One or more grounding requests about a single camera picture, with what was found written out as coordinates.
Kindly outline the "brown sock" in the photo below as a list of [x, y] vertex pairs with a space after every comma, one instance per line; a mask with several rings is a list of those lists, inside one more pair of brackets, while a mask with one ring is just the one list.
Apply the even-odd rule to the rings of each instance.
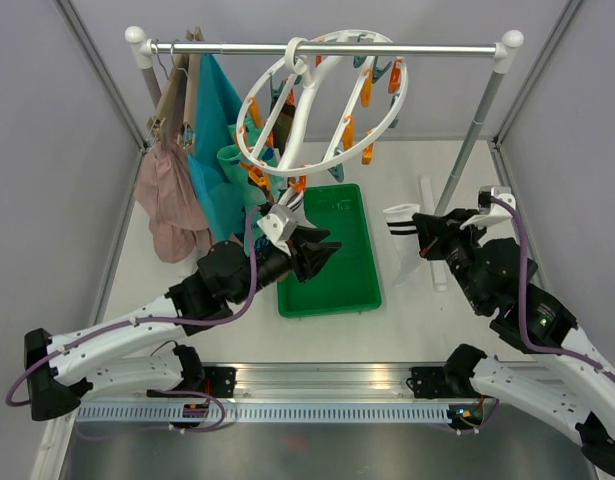
[[272, 129], [274, 147], [281, 155], [283, 155], [285, 151], [294, 115], [295, 107], [293, 105], [284, 104]]
[[261, 177], [258, 180], [258, 188], [262, 191], [267, 203], [273, 204], [275, 202], [271, 184], [267, 177]]

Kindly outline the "white round clip hanger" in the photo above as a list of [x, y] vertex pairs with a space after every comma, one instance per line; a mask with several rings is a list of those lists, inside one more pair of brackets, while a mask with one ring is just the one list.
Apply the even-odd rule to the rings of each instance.
[[[402, 48], [375, 31], [343, 29], [312, 40], [295, 37], [250, 88], [235, 142], [266, 174], [298, 177], [350, 159], [372, 163], [376, 141], [404, 104], [408, 70]], [[295, 115], [284, 154], [272, 129], [284, 104]]]

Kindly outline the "white black striped sock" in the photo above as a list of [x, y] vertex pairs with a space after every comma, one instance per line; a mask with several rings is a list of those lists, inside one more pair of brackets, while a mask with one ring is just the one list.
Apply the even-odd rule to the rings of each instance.
[[278, 203], [291, 211], [299, 210], [304, 203], [304, 191], [289, 187], [280, 196]]

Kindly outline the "mint green patterned sock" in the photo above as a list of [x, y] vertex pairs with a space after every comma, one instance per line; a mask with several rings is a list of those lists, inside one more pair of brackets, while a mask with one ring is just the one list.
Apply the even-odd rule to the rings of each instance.
[[247, 256], [254, 251], [258, 254], [263, 248], [268, 246], [270, 241], [257, 221], [252, 220], [246, 228], [243, 238], [244, 252]]

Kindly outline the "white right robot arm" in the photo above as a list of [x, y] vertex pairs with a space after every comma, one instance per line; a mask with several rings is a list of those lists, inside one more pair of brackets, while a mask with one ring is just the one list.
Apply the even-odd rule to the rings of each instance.
[[446, 388], [513, 405], [560, 431], [592, 465], [615, 478], [615, 368], [564, 304], [532, 284], [537, 265], [529, 257], [519, 212], [494, 200], [487, 210], [415, 213], [410, 224], [420, 257], [445, 262], [473, 312], [489, 318], [499, 339], [564, 385], [543, 385], [462, 344], [443, 366]]

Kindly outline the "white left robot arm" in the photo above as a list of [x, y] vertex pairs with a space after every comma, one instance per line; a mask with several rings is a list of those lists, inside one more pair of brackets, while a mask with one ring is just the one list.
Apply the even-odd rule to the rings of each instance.
[[29, 331], [22, 382], [32, 420], [53, 420], [106, 396], [205, 392], [199, 355], [182, 339], [242, 317], [260, 290], [285, 276], [314, 278], [342, 247], [329, 234], [299, 227], [286, 251], [271, 242], [262, 248], [218, 242], [192, 275], [129, 314], [68, 334]]

